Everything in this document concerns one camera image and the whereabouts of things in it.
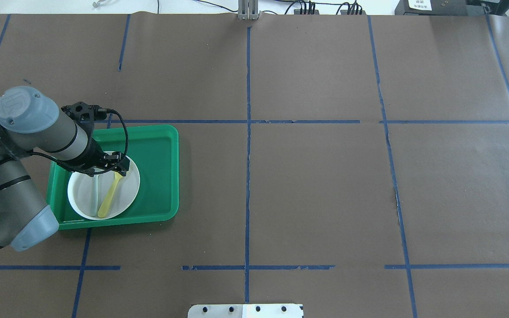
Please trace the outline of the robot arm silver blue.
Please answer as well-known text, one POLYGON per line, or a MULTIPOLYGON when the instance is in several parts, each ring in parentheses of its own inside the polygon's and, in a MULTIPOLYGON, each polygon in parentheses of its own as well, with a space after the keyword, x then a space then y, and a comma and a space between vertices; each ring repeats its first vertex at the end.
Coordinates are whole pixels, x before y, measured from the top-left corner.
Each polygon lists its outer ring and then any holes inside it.
POLYGON ((20 252, 54 235, 59 222, 22 164, 39 156, 89 176, 129 171, 128 147, 107 154, 93 139, 94 123, 119 113, 84 102, 59 107, 30 86, 0 96, 0 250, 20 252))

